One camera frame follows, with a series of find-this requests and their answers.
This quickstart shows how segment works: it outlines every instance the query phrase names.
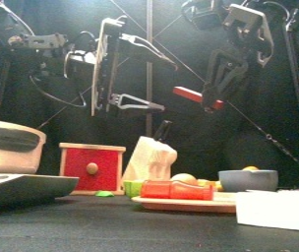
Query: black backdrop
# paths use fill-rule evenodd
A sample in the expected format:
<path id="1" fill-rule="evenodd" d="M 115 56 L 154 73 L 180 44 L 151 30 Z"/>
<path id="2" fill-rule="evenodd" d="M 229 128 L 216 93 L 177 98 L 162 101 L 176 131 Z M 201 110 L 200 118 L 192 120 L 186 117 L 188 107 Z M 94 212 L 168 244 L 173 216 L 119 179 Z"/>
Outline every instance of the black backdrop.
<path id="1" fill-rule="evenodd" d="M 7 0 L 6 4 L 22 16 L 36 34 L 59 32 L 74 38 L 81 31 L 90 31 L 99 36 L 102 20 L 127 14 L 133 20 L 126 33 L 146 38 L 146 2 Z M 184 0 L 154 1 L 154 44 L 174 60 L 180 59 L 181 65 L 178 72 L 154 65 L 154 101 L 168 107 L 165 113 L 154 114 L 154 129 L 159 127 L 162 120 L 174 121 L 169 144 L 178 150 L 180 158 L 173 173 L 188 172 L 198 178 L 217 179 L 218 170 L 257 165 L 260 168 L 280 170 L 283 186 L 299 186 L 299 163 L 280 151 L 230 105 L 217 113 L 208 114 L 200 104 L 173 94 L 176 86 L 202 91 L 210 53 L 228 46 L 222 28 L 197 31 L 181 17 L 184 3 Z M 284 1 L 285 3 L 289 9 L 297 6 L 297 1 Z M 241 86 L 232 102 L 299 158 L 299 105 L 293 88 L 281 17 L 281 12 L 272 13 L 275 56 L 262 71 L 250 76 L 249 84 Z M 299 20 L 296 38 L 299 54 Z M 63 104 L 40 95 L 30 82 L 28 72 L 36 63 L 32 55 L 4 57 L 12 65 L 0 120 L 36 128 L 58 113 Z M 77 85 L 85 90 L 90 83 L 90 80 L 79 80 Z M 59 78 L 53 78 L 46 88 L 61 97 L 75 96 L 74 85 Z M 129 59 L 121 64 L 115 91 L 146 98 L 146 63 Z M 90 102 L 90 94 L 86 94 L 86 99 Z M 146 134 L 146 117 L 123 120 L 91 117 L 90 108 L 69 107 L 40 130 L 47 134 L 48 140 L 38 173 L 58 174 L 61 142 L 126 146 L 126 167 L 137 141 Z"/>

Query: drawer knob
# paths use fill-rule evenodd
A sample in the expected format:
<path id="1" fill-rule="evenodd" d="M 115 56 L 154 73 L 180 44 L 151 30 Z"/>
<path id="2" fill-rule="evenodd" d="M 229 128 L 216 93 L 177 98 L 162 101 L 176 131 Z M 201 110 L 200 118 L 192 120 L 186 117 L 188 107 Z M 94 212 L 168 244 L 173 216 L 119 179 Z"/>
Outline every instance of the drawer knob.
<path id="1" fill-rule="evenodd" d="M 91 162 L 89 165 L 87 165 L 87 171 L 91 175 L 95 175 L 99 171 L 99 166 L 97 163 Z"/>

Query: gray bowl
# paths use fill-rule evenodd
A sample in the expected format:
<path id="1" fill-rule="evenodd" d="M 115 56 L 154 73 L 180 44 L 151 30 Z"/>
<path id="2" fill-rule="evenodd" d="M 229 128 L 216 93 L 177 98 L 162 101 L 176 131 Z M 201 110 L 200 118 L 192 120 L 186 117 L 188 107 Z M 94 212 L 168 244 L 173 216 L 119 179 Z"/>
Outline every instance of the gray bowl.
<path id="1" fill-rule="evenodd" d="M 276 191 L 279 187 L 277 170 L 224 170 L 218 175 L 226 192 Z"/>

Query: red drawer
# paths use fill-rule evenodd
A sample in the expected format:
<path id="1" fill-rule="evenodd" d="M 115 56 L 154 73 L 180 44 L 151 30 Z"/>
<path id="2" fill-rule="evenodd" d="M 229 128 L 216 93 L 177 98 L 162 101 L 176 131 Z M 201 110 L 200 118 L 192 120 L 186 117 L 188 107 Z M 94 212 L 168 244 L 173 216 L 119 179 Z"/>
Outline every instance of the red drawer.
<path id="1" fill-rule="evenodd" d="M 126 147 L 61 143 L 61 148 L 61 175 L 81 178 L 73 194 L 94 195 L 101 190 L 123 194 L 122 154 Z"/>

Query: table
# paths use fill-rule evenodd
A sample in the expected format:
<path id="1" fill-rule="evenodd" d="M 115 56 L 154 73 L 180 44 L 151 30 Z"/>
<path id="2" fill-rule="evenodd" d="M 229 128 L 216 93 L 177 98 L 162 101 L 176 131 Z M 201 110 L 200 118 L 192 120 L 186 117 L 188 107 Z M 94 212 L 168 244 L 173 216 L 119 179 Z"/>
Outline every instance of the table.
<path id="1" fill-rule="evenodd" d="M 146 210 L 126 196 L 67 196 L 0 209 L 0 251 L 299 251 L 299 231 L 236 214 Z"/>

